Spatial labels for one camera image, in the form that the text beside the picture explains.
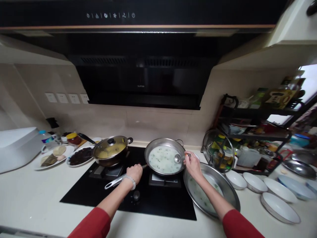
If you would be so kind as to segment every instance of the person's hand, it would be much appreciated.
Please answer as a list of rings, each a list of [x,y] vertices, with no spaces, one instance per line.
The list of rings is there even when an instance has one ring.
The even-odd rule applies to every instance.
[[[133,178],[136,184],[140,182],[142,172],[143,172],[143,168],[140,164],[134,165],[130,168],[128,167],[126,169],[127,176]]]
[[[200,161],[193,152],[185,151],[184,164],[186,165],[187,171],[193,177],[194,180],[197,181],[198,179],[204,177],[201,172]]]

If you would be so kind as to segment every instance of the black stovetop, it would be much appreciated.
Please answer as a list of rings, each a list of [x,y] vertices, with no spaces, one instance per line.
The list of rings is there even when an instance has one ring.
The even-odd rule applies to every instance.
[[[123,164],[123,173],[126,172],[127,167],[134,164],[146,164],[144,150],[145,148],[129,146],[129,154]],[[91,173],[98,167],[99,165],[96,162],[93,163],[60,202],[95,207],[109,195],[114,188],[105,190],[104,187],[110,180],[108,178],[105,179],[105,177],[91,177]],[[158,186],[159,183],[153,183],[152,174],[153,171],[149,167],[143,170],[139,184],[134,191],[128,193],[118,210],[197,220],[193,201],[184,185],[183,172],[173,178],[166,177],[168,181],[178,180],[178,186],[174,186],[173,182],[162,182],[164,186]],[[138,194],[135,193],[136,191],[139,191],[140,195],[138,201],[133,197],[133,195]]]

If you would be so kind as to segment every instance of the red sleeve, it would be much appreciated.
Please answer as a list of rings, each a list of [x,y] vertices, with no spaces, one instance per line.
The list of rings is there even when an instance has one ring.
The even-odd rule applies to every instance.
[[[227,212],[222,220],[227,238],[264,238],[264,236],[237,210]]]
[[[94,208],[73,230],[68,238],[105,238],[111,219],[101,208]]]

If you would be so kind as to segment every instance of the water bottle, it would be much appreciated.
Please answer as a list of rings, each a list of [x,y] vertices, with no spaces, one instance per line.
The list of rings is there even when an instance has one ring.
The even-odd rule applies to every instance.
[[[45,147],[48,150],[51,150],[58,146],[57,142],[53,139],[52,135],[49,133],[46,133],[45,130],[39,131],[39,134],[41,135],[41,140],[44,143]]]

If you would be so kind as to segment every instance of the person's arm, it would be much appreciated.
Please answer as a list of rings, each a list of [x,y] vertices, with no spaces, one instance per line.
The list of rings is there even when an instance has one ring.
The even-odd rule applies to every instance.
[[[261,238],[264,236],[239,213],[217,190],[205,179],[201,172],[200,161],[193,152],[185,151],[186,169],[209,198],[212,206],[223,223],[228,238]]]
[[[126,169],[126,174],[138,184],[142,171],[141,165],[134,165]],[[132,180],[124,178],[118,187],[78,224],[68,238],[105,238],[120,203],[132,188]]]

